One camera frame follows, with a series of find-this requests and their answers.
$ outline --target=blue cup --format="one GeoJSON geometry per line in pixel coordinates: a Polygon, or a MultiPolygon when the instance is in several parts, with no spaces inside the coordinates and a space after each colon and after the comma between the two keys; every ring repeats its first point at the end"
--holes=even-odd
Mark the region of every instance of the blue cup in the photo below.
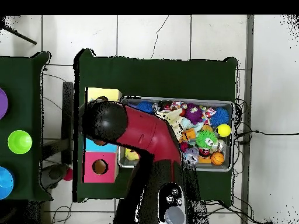
{"type": "Polygon", "coordinates": [[[7,198],[13,189],[12,174],[4,167],[0,167],[0,200],[7,198]]]}

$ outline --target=blue fuzzy ball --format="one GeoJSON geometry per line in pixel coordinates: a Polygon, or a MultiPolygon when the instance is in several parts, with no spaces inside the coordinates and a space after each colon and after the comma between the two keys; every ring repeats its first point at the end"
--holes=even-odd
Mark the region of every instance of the blue fuzzy ball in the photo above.
{"type": "Polygon", "coordinates": [[[224,108],[217,108],[216,113],[211,117],[211,125],[213,127],[218,127],[221,124],[228,124],[230,116],[228,111],[224,108]]]}
{"type": "Polygon", "coordinates": [[[153,109],[152,109],[153,103],[149,101],[141,101],[137,104],[136,108],[139,109],[140,111],[144,111],[146,113],[153,114],[153,109]]]}

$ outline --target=orange toy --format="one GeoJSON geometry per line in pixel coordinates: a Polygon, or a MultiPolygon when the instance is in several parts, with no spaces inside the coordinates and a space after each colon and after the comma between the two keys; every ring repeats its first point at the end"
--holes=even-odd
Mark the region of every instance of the orange toy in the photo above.
{"type": "Polygon", "coordinates": [[[213,131],[213,129],[212,129],[209,125],[207,125],[207,124],[204,124],[204,125],[203,125],[202,130],[203,130],[203,131],[205,131],[205,130],[213,131]]]}
{"type": "Polygon", "coordinates": [[[224,155],[220,152],[214,152],[211,156],[212,164],[221,165],[224,162],[224,155]]]}
{"type": "Polygon", "coordinates": [[[199,163],[208,163],[211,164],[212,160],[210,159],[210,156],[207,158],[202,158],[201,156],[199,156],[199,163]]]}
{"type": "Polygon", "coordinates": [[[187,129],[187,130],[183,131],[183,135],[180,138],[180,143],[183,141],[188,141],[192,138],[196,138],[196,133],[195,133],[194,129],[193,128],[187,129]]]}

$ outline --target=green fuzzy ball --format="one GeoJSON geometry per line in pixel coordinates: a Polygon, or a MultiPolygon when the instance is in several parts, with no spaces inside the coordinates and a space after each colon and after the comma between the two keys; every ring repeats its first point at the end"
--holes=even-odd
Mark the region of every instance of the green fuzzy ball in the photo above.
{"type": "Polygon", "coordinates": [[[213,133],[212,131],[209,130],[199,131],[197,134],[196,143],[200,148],[204,148],[204,149],[211,148],[211,146],[208,146],[206,144],[206,138],[210,138],[214,144],[218,141],[215,133],[213,133]]]}

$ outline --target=shape sorter block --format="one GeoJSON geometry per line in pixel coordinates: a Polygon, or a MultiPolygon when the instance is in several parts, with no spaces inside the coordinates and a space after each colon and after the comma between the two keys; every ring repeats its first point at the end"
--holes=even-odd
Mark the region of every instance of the shape sorter block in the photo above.
{"type": "MultiPolygon", "coordinates": [[[[117,89],[88,88],[88,101],[99,96],[106,96],[108,100],[119,102],[121,93],[117,89]]],[[[114,183],[119,172],[117,150],[116,145],[108,143],[99,146],[86,139],[85,161],[82,163],[84,166],[84,183],[114,183]],[[107,164],[108,168],[105,173],[97,174],[93,171],[93,163],[97,160],[104,160],[107,164]]]]}
{"type": "Polygon", "coordinates": [[[85,152],[84,183],[114,183],[119,172],[117,156],[113,152],[85,152]],[[96,174],[93,171],[93,163],[96,160],[104,160],[108,164],[107,172],[96,174]]]}

